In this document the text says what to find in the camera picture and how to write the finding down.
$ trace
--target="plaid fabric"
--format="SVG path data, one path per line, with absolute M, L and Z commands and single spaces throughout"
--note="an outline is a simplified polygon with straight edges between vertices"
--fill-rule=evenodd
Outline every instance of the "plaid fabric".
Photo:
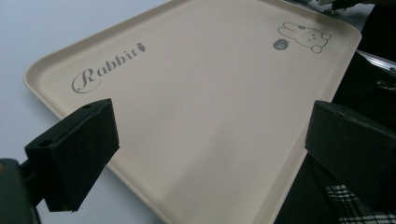
M 326 192 L 341 224 L 396 224 L 396 211 L 374 212 L 344 185 L 326 187 Z

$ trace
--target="white surface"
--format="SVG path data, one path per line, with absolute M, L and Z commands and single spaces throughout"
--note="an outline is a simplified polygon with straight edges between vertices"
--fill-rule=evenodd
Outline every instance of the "white surface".
M 0 158 L 25 161 L 24 146 L 58 121 L 23 85 L 31 64 L 164 2 L 0 1 Z M 108 170 L 77 213 L 49 213 L 45 203 L 38 210 L 44 224 L 161 223 Z

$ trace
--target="tray surface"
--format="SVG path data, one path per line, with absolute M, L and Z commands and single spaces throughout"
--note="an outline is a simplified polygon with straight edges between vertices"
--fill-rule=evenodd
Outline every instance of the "tray surface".
M 172 1 L 35 63 L 59 118 L 112 98 L 109 166 L 169 223 L 269 223 L 361 35 L 277 1 Z

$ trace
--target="logo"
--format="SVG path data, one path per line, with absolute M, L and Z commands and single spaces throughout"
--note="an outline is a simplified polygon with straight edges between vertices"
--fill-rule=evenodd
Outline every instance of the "logo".
M 125 63 L 128 63 L 139 53 L 145 52 L 146 47 L 142 43 L 136 44 L 137 49 L 124 51 L 123 54 L 117 55 L 114 59 L 106 61 L 103 66 L 93 69 L 88 68 L 80 72 L 72 82 L 72 89 L 75 93 L 88 93 L 94 91 L 102 83 L 102 77 L 114 71 Z

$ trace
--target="beige tray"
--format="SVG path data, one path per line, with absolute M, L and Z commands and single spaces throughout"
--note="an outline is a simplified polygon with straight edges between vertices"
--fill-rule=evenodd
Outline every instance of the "beige tray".
M 270 223 L 312 105 L 360 39 L 282 1 L 172 1 L 43 58 L 25 83 L 59 118 L 112 98 L 110 168 L 164 221 Z

